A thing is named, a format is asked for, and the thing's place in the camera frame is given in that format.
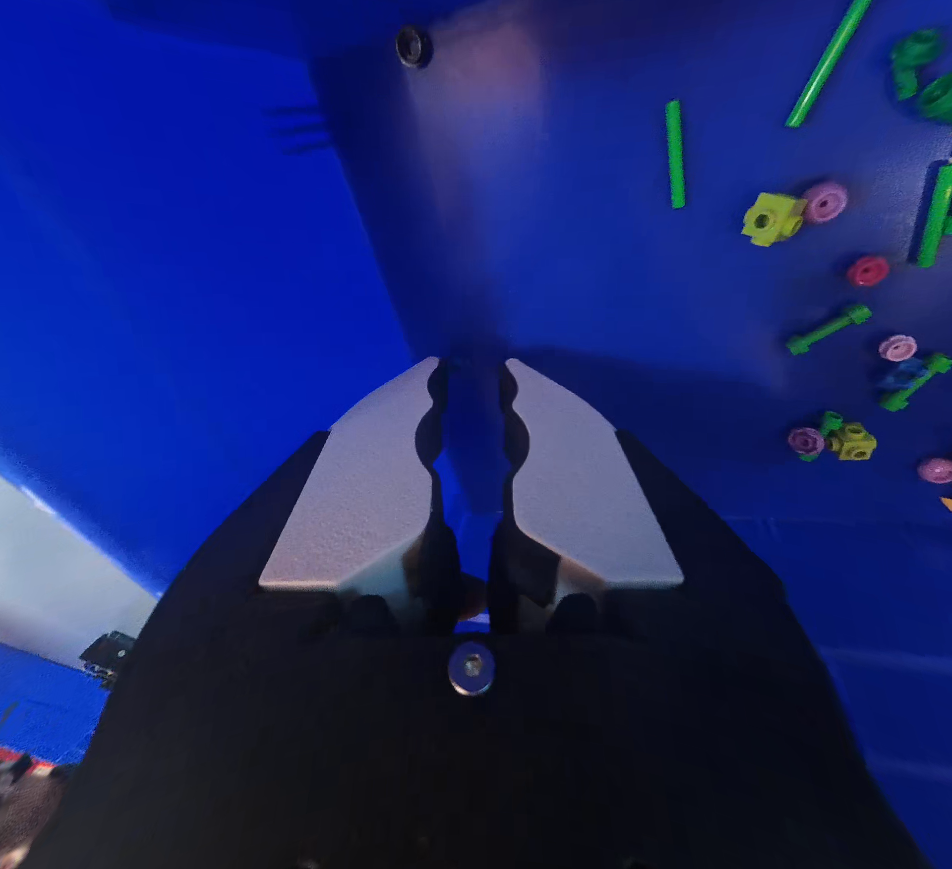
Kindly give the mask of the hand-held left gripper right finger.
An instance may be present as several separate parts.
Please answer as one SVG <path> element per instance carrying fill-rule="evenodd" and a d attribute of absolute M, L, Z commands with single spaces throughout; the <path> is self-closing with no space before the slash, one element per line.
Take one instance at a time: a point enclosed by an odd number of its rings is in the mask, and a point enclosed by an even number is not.
<path fill-rule="evenodd" d="M 493 625 L 542 625 L 561 601 L 669 592 L 684 571 L 618 430 L 580 395 L 516 358 L 501 368 L 503 512 L 492 540 Z"/>

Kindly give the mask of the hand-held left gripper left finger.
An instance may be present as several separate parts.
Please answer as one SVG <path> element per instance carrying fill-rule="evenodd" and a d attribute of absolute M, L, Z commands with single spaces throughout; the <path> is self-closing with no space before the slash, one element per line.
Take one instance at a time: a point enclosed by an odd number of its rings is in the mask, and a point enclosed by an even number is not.
<path fill-rule="evenodd" d="M 434 465 L 446 364 L 430 356 L 333 423 L 259 577 L 269 593 L 379 596 L 408 624 L 456 624 L 463 576 Z"/>

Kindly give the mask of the large blue plastic bin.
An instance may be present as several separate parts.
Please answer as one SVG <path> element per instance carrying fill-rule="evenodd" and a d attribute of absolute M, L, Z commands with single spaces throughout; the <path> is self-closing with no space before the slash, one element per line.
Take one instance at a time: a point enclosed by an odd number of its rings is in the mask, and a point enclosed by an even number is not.
<path fill-rule="evenodd" d="M 2 0 L 2 466 L 162 593 L 25 867 L 950 867 L 950 373 L 877 403 L 891 333 L 950 357 L 950 127 L 889 64 L 950 0 L 874 0 L 784 127 L 850 2 Z M 430 356 L 456 624 L 261 590 Z M 510 358 L 616 426 L 681 588 L 490 622 Z M 871 459 L 800 460 L 827 410 Z"/>

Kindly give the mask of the purple lego flower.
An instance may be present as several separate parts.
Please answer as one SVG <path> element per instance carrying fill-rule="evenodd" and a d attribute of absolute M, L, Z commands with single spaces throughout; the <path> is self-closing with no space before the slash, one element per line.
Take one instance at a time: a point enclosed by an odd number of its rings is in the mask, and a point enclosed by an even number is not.
<path fill-rule="evenodd" d="M 827 449 L 833 433 L 839 431 L 843 424 L 841 414 L 827 410 L 814 425 L 793 428 L 787 437 L 787 444 L 801 461 L 815 462 Z"/>

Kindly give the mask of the olive lego cube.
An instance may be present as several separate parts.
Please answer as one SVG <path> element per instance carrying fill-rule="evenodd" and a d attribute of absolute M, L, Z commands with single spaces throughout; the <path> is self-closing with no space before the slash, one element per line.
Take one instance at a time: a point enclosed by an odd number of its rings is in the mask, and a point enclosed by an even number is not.
<path fill-rule="evenodd" d="M 842 462 L 868 461 L 877 445 L 877 439 L 861 423 L 843 423 L 826 435 L 827 449 Z"/>

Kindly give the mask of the green lego stem bar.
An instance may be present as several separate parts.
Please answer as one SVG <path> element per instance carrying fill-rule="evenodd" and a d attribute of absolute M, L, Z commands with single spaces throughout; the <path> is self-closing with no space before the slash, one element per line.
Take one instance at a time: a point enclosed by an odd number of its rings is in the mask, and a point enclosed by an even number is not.
<path fill-rule="evenodd" d="M 843 308 L 836 316 L 806 333 L 791 336 L 784 342 L 784 346 L 792 355 L 804 355 L 821 341 L 846 328 L 861 326 L 868 322 L 872 316 L 872 310 L 865 304 L 851 304 Z"/>

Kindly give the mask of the lime lego cube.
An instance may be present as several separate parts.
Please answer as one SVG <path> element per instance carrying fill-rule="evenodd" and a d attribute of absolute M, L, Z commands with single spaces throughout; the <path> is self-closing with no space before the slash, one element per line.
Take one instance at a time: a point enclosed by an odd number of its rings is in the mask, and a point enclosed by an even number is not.
<path fill-rule="evenodd" d="M 803 225 L 807 202 L 785 194 L 761 193 L 744 214 L 743 235 L 755 246 L 782 243 Z"/>

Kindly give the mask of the short green lego rod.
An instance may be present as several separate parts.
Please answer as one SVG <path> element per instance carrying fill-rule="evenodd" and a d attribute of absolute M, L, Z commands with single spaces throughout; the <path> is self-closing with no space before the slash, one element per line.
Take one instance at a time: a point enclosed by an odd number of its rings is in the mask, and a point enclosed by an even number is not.
<path fill-rule="evenodd" d="M 670 100 L 665 104 L 664 125 L 670 203 L 673 209 L 684 209 L 686 206 L 684 135 L 682 105 L 679 99 Z"/>

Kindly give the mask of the thick green lego rod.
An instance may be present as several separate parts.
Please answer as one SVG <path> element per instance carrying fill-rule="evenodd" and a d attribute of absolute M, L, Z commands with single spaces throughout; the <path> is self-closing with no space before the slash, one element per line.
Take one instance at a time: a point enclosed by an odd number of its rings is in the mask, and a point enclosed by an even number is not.
<path fill-rule="evenodd" d="M 951 162 L 945 162 L 937 171 L 927 199 L 914 264 L 918 268 L 932 268 L 939 250 L 951 235 Z"/>

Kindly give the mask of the long green lego rod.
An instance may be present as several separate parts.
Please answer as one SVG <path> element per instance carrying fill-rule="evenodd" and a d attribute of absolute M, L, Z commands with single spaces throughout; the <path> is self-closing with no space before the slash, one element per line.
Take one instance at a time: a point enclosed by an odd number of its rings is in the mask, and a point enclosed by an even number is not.
<path fill-rule="evenodd" d="M 873 2 L 874 0 L 851 0 L 819 61 L 806 80 L 803 90 L 784 120 L 784 127 L 793 129 L 803 125 Z"/>

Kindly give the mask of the green lego leaf piece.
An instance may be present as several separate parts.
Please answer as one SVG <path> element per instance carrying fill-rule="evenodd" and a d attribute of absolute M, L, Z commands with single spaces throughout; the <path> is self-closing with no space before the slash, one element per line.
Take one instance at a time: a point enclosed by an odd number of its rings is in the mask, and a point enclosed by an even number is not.
<path fill-rule="evenodd" d="M 951 73 L 922 81 L 946 53 L 946 43 L 941 29 L 913 31 L 892 48 L 890 72 L 897 102 L 913 104 L 923 119 L 950 125 Z"/>

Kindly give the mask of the small black object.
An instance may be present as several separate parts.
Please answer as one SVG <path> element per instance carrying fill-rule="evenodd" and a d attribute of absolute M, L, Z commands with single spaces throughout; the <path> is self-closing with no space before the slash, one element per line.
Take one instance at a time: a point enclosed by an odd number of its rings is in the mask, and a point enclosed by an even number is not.
<path fill-rule="evenodd" d="M 78 661 L 83 671 L 106 691 L 112 691 L 126 659 L 137 642 L 123 632 L 113 630 L 92 642 Z"/>

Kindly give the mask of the green stem with blue flower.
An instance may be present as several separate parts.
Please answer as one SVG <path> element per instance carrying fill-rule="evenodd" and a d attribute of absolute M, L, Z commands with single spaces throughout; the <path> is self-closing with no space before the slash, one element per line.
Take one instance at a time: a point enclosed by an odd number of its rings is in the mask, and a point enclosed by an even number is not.
<path fill-rule="evenodd" d="M 879 406 L 888 412 L 896 413 L 908 408 L 912 397 L 934 378 L 946 375 L 951 369 L 951 359 L 942 353 L 933 353 L 922 362 L 917 361 L 915 369 L 909 368 L 907 377 L 898 382 L 898 387 L 885 392 Z"/>

